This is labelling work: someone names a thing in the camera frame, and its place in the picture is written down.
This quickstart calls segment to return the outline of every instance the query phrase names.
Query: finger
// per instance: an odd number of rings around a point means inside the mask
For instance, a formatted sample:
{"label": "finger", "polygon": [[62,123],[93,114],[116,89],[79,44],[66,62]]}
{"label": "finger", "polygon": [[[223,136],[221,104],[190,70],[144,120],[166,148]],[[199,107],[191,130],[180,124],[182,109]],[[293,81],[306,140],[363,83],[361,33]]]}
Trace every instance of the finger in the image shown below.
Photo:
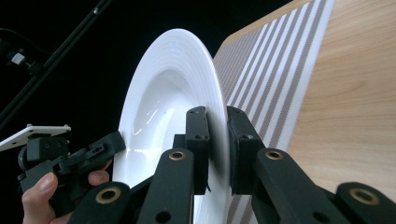
{"label": "finger", "polygon": [[55,218],[55,212],[50,206],[49,199],[58,186],[58,178],[48,173],[22,195],[24,211],[23,223],[50,223]]}
{"label": "finger", "polygon": [[93,186],[98,186],[100,184],[106,183],[109,179],[110,176],[108,172],[103,170],[92,171],[88,175],[88,182],[90,182],[90,184]]}

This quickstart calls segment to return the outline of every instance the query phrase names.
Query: white bracket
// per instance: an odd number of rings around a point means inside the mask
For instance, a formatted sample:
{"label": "white bracket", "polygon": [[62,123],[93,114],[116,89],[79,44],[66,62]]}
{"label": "white bracket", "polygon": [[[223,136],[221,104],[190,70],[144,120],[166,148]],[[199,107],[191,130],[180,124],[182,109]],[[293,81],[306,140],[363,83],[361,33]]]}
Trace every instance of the white bracket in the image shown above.
{"label": "white bracket", "polygon": [[19,147],[27,144],[29,136],[34,133],[50,134],[50,136],[61,133],[68,133],[71,128],[68,125],[64,126],[33,126],[28,124],[26,128],[14,133],[10,137],[0,142],[0,151],[4,151],[13,147]]}

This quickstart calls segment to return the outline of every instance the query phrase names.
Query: wooden surface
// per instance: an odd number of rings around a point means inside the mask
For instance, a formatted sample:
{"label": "wooden surface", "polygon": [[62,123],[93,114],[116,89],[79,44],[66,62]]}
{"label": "wooden surface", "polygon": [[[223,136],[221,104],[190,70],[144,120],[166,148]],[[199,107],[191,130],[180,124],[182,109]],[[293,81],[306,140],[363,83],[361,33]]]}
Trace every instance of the wooden surface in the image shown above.
{"label": "wooden surface", "polygon": [[[223,45],[306,2],[289,3]],[[329,191],[357,181],[396,202],[396,1],[335,1],[288,152]]]}

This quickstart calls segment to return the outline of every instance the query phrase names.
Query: striped pattern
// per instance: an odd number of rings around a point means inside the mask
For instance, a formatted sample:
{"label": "striped pattern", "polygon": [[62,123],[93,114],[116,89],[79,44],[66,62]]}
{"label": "striped pattern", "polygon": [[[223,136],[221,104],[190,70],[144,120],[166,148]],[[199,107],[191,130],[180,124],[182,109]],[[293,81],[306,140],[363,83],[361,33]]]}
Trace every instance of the striped pattern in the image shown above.
{"label": "striped pattern", "polygon": [[[227,105],[244,110],[267,147],[287,150],[333,7],[313,0],[222,46],[214,58]],[[235,195],[228,223],[257,223]]]}

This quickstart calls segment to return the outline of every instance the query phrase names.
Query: black cable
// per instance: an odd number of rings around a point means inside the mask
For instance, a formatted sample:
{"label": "black cable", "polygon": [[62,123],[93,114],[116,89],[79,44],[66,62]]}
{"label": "black cable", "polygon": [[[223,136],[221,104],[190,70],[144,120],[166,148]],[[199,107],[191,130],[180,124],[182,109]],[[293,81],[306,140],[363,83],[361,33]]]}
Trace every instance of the black cable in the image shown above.
{"label": "black cable", "polygon": [[16,32],[16,31],[13,31],[13,30],[10,30],[10,29],[7,29],[7,28],[1,28],[1,27],[0,27],[0,32],[1,32],[1,31],[3,31],[3,32],[9,32],[9,33],[12,33],[12,34],[14,34],[14,35],[17,35],[19,38],[21,38],[21,39],[23,39],[24,41],[26,41],[26,42],[27,42],[28,44],[30,44],[32,47],[34,47],[35,49],[37,49],[37,50],[39,50],[39,51],[41,51],[41,52],[43,52],[43,53],[45,53],[45,54],[48,54],[48,55],[53,54],[52,52],[49,52],[49,51],[46,51],[46,50],[40,48],[38,45],[36,45],[35,43],[33,43],[32,40],[28,39],[28,38],[25,37],[24,35],[19,34],[19,33]]}

